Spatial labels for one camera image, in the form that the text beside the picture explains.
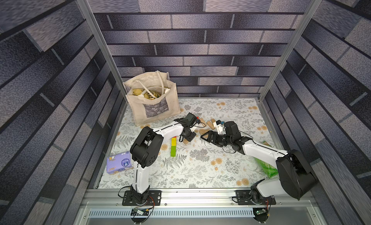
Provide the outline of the yellow wooden block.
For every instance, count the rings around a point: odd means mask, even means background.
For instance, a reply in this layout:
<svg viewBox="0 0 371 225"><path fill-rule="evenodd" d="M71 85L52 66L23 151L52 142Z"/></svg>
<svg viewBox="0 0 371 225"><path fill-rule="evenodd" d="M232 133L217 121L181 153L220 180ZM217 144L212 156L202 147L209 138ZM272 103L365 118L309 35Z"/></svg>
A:
<svg viewBox="0 0 371 225"><path fill-rule="evenodd" d="M173 137L173 138L171 139L171 146L172 146L172 147L176 147L176 141L177 141L176 137Z"/></svg>

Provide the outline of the green wooden block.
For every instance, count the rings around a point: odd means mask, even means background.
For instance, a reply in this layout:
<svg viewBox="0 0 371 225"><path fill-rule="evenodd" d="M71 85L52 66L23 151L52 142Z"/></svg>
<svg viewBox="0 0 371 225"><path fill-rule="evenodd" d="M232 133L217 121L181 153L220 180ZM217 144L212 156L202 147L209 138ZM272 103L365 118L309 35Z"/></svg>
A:
<svg viewBox="0 0 371 225"><path fill-rule="evenodd" d="M171 146L171 157L176 157L176 146Z"/></svg>

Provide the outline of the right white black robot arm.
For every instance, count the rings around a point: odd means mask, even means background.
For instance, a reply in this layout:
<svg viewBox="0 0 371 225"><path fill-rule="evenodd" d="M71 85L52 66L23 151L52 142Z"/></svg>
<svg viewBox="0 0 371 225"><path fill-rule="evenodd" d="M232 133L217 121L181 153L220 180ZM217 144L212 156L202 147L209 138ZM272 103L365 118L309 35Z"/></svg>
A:
<svg viewBox="0 0 371 225"><path fill-rule="evenodd" d="M251 137L241 136L241 133L220 135L208 131L201 139L220 148L229 145L235 152L257 158L278 171L277 178L263 179L250 187L247 199L256 205L262 204L268 197L284 194L300 200L318 183L311 165L298 150L278 150L256 143Z"/></svg>

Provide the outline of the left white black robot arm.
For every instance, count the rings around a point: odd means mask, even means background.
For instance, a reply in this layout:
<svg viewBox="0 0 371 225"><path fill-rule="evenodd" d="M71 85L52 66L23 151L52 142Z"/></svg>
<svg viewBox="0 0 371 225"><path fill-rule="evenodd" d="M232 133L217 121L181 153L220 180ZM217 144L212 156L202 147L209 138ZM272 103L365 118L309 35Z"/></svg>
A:
<svg viewBox="0 0 371 225"><path fill-rule="evenodd" d="M130 192L139 203L148 198L149 167L156 161L163 143L174 137L180 137L180 141L185 139L191 142L196 136L194 130L199 124L201 124L200 119L189 113L186 117L175 119L163 127L146 126L141 130L130 149L134 166L134 182Z"/></svg>

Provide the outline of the natural block beside red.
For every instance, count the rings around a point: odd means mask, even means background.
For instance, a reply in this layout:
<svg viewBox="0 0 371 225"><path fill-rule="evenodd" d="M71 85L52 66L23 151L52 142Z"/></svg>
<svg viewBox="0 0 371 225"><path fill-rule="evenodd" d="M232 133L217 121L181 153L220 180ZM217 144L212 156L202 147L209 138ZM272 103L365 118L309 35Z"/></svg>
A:
<svg viewBox="0 0 371 225"><path fill-rule="evenodd" d="M206 122L204 121L204 119L199 118L199 120L200 120L200 122L201 122L201 127L206 127L206 126L207 126L207 124L206 124Z"/></svg>

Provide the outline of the green chips bag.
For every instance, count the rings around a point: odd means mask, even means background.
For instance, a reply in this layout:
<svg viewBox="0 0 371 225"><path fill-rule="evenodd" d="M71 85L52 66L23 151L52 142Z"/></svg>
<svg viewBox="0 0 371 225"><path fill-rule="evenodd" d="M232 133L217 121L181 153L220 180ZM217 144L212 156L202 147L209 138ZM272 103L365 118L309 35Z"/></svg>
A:
<svg viewBox="0 0 371 225"><path fill-rule="evenodd" d="M256 162L260 165L263 172L267 175L267 177L270 179L274 176L278 176L278 170L274 168L272 165L258 159L255 157Z"/></svg>

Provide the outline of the yellow items inside bag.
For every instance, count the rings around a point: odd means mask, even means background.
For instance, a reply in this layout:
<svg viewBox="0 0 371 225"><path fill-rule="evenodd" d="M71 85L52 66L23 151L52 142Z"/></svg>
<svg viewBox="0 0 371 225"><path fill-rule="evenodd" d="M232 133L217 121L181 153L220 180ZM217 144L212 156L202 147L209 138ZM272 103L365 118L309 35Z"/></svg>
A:
<svg viewBox="0 0 371 225"><path fill-rule="evenodd" d="M156 91L147 91L146 89L133 89L132 90L133 95L146 98L149 100L154 100L159 97L161 97L161 94Z"/></svg>

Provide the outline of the circuit board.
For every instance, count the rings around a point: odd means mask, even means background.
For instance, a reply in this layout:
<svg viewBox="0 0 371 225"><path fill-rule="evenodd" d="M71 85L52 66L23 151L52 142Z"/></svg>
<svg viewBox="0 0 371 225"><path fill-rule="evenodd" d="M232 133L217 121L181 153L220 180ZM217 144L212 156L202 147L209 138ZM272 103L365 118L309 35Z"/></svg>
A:
<svg viewBox="0 0 371 225"><path fill-rule="evenodd" d="M270 216L269 212L264 208L253 208L253 215L254 219L259 223L265 223Z"/></svg>
<svg viewBox="0 0 371 225"><path fill-rule="evenodd" d="M132 208L130 217L132 219L147 219L152 214L153 208Z"/></svg>

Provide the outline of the purple white small box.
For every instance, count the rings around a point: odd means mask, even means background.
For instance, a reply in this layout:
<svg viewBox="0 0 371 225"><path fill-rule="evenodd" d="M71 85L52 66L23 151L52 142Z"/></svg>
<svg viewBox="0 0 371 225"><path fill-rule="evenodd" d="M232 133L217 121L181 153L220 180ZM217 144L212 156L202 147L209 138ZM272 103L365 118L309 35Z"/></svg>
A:
<svg viewBox="0 0 371 225"><path fill-rule="evenodd" d="M107 158L106 172L110 175L133 168L129 151L111 155Z"/></svg>

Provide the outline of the left circuit board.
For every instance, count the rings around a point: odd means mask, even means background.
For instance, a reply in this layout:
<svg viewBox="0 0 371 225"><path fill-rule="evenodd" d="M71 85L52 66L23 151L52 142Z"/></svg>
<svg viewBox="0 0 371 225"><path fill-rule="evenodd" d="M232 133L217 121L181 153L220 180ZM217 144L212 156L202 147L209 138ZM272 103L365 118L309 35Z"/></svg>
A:
<svg viewBox="0 0 371 225"><path fill-rule="evenodd" d="M132 219L147 219L152 214L153 208L132 208L130 217Z"/></svg>

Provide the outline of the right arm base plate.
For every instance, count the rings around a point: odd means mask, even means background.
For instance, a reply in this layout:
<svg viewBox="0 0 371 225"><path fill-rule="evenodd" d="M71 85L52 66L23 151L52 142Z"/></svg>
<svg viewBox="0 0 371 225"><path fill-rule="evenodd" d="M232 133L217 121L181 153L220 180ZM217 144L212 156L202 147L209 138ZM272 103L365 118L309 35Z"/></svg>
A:
<svg viewBox="0 0 371 225"><path fill-rule="evenodd" d="M264 198L257 191L253 190L236 190L235 196L232 197L232 201L238 205L256 205L256 206L269 206L276 205L274 196Z"/></svg>

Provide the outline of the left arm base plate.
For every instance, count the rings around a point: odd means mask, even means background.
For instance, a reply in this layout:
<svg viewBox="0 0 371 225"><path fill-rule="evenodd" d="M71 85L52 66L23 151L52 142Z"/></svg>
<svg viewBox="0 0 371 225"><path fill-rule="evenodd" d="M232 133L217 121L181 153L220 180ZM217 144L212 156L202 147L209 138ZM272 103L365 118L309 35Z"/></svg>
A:
<svg viewBox="0 0 371 225"><path fill-rule="evenodd" d="M143 194L138 194L136 191L126 191L122 199L122 206L160 206L162 198L162 191L149 190Z"/></svg>

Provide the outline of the aluminium front rail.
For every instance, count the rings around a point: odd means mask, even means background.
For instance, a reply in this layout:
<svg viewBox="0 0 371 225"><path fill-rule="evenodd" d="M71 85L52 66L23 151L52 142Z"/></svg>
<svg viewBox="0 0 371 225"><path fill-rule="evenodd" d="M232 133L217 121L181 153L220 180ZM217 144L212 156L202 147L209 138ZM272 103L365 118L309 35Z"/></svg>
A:
<svg viewBox="0 0 371 225"><path fill-rule="evenodd" d="M239 205L232 201L236 188L202 188L202 189L161 189L160 208L236 208ZM123 199L118 189L87 190L80 204L81 209L121 208ZM309 192L300 200L288 195L275 195L276 204L269 204L271 209L279 207L309 208L317 207L313 195Z"/></svg>

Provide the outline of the aluminium frame post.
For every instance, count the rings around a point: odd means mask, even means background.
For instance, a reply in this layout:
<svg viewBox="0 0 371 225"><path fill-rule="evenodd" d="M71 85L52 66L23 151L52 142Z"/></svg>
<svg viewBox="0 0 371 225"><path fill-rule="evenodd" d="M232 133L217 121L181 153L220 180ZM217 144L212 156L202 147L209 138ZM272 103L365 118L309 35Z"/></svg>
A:
<svg viewBox="0 0 371 225"><path fill-rule="evenodd" d="M125 98L125 95L126 95L126 90L124 89L124 86L123 86L123 81L122 81L122 78L119 74L119 71L118 71L118 68L114 62L114 59L109 51L109 48L104 40L104 37L103 37L103 34L99 28L99 25L95 19L95 16L88 4L88 1L87 0L76 0L77 1L77 4L79 5L80 9L81 9L81 12L82 14L84 15L87 23L88 23L88 26L89 28L91 29L95 39L96 39L96 42L100 48L100 50L102 51L103 53L103 56L104 58L106 59L107 61L107 64L108 64L108 67L110 68L110 71L111 73L113 74L113 77L114 79L116 80L117 84L118 84L118 87L122 93L122 95L124 96Z"/></svg>
<svg viewBox="0 0 371 225"><path fill-rule="evenodd" d="M263 103L264 98L266 97L268 91L272 87L274 81L276 80L279 72L284 68L287 59L289 58L291 52L295 48L296 44L298 43L299 39L301 38L304 30L308 26L310 20L312 19L313 15L317 11L319 5L323 0L311 0L307 10L303 14L301 21L299 22L297 28L294 31L293 36L291 37L290 41L288 42L287 46L284 49L283 54L279 58L274 67L272 73L270 74L268 81L266 82L265 86L261 94L259 95L259 104Z"/></svg>

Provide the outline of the right aluminium frame post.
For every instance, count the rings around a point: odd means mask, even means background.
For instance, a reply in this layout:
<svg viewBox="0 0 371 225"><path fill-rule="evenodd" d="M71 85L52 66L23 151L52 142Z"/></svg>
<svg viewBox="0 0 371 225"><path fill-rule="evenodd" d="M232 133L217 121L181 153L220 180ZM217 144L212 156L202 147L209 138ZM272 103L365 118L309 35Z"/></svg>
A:
<svg viewBox="0 0 371 225"><path fill-rule="evenodd" d="M291 52L295 48L296 44L298 43L299 39L301 38L304 30L308 26L310 20L312 19L313 15L317 11L319 5L323 0L311 0L307 10L303 14L301 21L299 22L297 28L294 31L293 36L291 37L290 41L288 42L287 46L284 49L283 54L279 58L274 67L272 73L270 74L268 81L266 82L265 86L261 94L259 95L259 104L263 103L264 98L266 97L268 91L272 87L274 81L276 80L279 72L284 68L287 59L289 58Z"/></svg>

